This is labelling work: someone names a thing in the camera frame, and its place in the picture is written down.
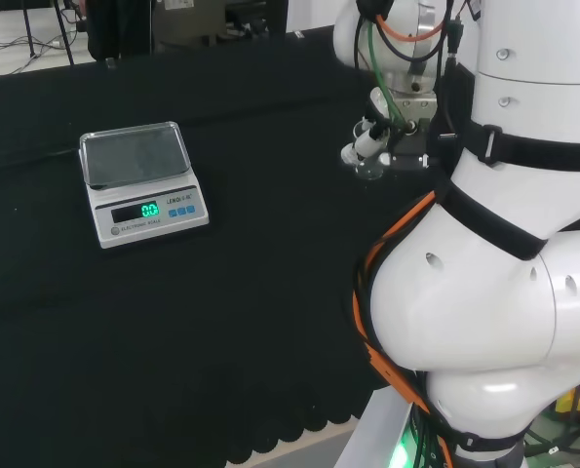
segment small hole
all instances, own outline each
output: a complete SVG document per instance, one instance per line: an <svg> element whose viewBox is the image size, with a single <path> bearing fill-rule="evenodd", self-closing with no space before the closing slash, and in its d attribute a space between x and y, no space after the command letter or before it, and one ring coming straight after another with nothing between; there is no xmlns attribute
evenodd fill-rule
<svg viewBox="0 0 580 468"><path fill-rule="evenodd" d="M430 266L432 266L433 268L437 268L439 271L442 271L444 269L444 263L434 253L430 252L426 253L426 261Z"/></svg>
<svg viewBox="0 0 580 468"><path fill-rule="evenodd" d="M571 276L567 276L564 279L564 285L566 286L566 290L571 293L571 295L578 295L578 285L575 283L575 280Z"/></svg>

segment black strap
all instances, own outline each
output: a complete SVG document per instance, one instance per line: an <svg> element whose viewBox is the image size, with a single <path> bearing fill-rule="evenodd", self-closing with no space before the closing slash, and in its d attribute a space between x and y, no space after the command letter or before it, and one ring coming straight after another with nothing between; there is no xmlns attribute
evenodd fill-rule
<svg viewBox="0 0 580 468"><path fill-rule="evenodd" d="M532 260L547 244L488 210L451 181L437 189L437 203L469 230L520 260Z"/></svg>
<svg viewBox="0 0 580 468"><path fill-rule="evenodd" d="M507 135L500 127L469 121L463 143L489 165L508 163L534 169L580 173L580 143Z"/></svg>
<svg viewBox="0 0 580 468"><path fill-rule="evenodd" d="M525 445L522 437L511 451L496 460L470 460L455 453L452 457L452 463L456 468L520 468L524 458Z"/></svg>
<svg viewBox="0 0 580 468"><path fill-rule="evenodd" d="M459 432L450 426L444 425L437 418L431 414L424 413L431 426L437 434L444 439L444 441L451 446L460 446L466 451L500 451L511 449L521 440L528 431L530 426L527 426L519 434L503 439L485 439L483 437L472 434L471 432Z"/></svg>

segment digital display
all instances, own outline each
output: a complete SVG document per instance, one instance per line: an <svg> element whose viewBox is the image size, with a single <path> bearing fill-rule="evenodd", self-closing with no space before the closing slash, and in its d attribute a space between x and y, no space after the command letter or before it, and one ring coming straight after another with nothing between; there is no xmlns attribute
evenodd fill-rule
<svg viewBox="0 0 580 468"><path fill-rule="evenodd" d="M115 223L131 221L133 219L140 219L142 217L159 216L160 209L157 208L157 203L144 202L139 205L131 205L125 208L112 210L112 220Z"/></svg>

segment electronic scale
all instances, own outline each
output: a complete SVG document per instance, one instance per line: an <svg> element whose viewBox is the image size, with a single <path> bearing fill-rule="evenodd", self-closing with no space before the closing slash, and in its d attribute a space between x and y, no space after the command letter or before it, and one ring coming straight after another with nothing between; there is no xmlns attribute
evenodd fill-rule
<svg viewBox="0 0 580 468"><path fill-rule="evenodd" d="M79 156L103 249L210 222L176 123L83 135Z"/></svg>

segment floor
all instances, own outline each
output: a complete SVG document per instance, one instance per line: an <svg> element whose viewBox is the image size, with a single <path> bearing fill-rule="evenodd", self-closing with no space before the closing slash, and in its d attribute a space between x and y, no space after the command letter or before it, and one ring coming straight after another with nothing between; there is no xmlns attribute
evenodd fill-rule
<svg viewBox="0 0 580 468"><path fill-rule="evenodd" d="M72 12L65 12L73 20ZM0 75L10 74L19 68L23 72L56 66L68 66L68 57L61 41L58 19L53 8L29 10L29 23L32 35L46 44L53 44L60 49L45 49L44 54L29 62L29 46L17 44L6 49L0 49ZM65 23L70 40L75 37L75 25ZM0 12L0 43L10 43L20 37L26 38L25 22L22 11ZM37 54L41 46L35 46ZM75 63L93 61L88 53L88 36L86 33L77 33L72 43L71 52Z"/></svg>

